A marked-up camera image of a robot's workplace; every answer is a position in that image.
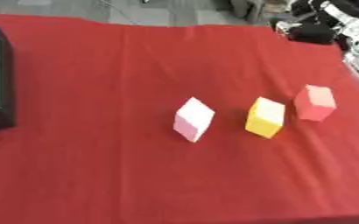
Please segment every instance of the red tablecloth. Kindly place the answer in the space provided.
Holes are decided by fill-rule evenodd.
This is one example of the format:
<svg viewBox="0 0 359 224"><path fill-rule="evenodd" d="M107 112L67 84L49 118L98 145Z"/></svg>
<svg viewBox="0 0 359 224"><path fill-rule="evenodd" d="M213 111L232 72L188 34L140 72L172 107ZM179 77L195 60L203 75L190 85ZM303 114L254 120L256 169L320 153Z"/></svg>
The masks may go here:
<svg viewBox="0 0 359 224"><path fill-rule="evenodd" d="M18 126L0 131L1 224L359 216L359 82L334 46L250 26L0 15L0 27L18 94ZM334 90L325 122L295 117L305 84ZM216 111L198 143L172 130L191 96ZM289 105L271 140L243 128L258 96Z"/></svg>

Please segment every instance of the cable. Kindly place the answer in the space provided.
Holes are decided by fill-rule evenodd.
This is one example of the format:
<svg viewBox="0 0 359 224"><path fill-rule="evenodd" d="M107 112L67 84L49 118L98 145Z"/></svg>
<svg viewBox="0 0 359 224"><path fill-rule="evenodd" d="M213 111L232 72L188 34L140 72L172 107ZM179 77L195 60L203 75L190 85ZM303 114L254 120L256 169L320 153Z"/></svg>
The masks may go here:
<svg viewBox="0 0 359 224"><path fill-rule="evenodd" d="M125 12L123 12L122 10L120 10L118 7L116 7L114 4L107 2L106 0L99 0L99 2L101 2L102 4L106 4L108 6L110 6L111 8L113 8L115 11L117 11L118 13L120 13L124 18L126 18L127 20L129 20L129 22L131 22L133 25L138 25L138 23L136 23L131 17L129 17Z"/></svg>

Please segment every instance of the pink cube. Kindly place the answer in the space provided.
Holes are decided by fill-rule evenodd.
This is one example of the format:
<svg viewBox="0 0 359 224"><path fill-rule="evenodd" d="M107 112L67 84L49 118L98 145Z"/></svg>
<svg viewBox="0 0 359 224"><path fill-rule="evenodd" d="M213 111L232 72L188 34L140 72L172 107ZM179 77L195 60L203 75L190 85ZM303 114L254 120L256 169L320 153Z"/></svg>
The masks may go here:
<svg viewBox="0 0 359 224"><path fill-rule="evenodd" d="M215 112L195 98L177 111L174 129L188 141L195 143L207 130Z"/></svg>
<svg viewBox="0 0 359 224"><path fill-rule="evenodd" d="M321 122L335 109L334 96L328 87L306 85L295 97L299 119Z"/></svg>

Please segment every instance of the table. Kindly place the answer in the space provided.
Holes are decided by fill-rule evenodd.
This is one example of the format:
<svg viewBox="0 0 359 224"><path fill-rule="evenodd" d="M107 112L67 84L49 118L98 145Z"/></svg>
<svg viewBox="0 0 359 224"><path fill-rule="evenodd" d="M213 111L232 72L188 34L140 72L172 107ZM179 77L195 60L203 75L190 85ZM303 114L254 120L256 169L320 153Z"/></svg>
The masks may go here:
<svg viewBox="0 0 359 224"><path fill-rule="evenodd" d="M0 224L359 223L359 81L337 47L256 26L0 27L18 99L18 126L0 131ZM333 89L325 122L296 118L305 84ZM216 111L198 143L172 130L191 96ZM272 140L243 128L258 96L288 105Z"/></svg>

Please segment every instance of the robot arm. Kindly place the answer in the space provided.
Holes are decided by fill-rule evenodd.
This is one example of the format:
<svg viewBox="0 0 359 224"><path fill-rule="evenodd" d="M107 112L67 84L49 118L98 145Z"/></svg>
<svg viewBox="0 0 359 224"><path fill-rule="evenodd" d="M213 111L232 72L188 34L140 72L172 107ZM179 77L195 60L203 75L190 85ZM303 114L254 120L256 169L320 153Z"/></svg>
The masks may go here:
<svg viewBox="0 0 359 224"><path fill-rule="evenodd" d="M272 19L272 29L293 41L338 43L344 62L359 78L359 10L343 0L299 0L294 21Z"/></svg>

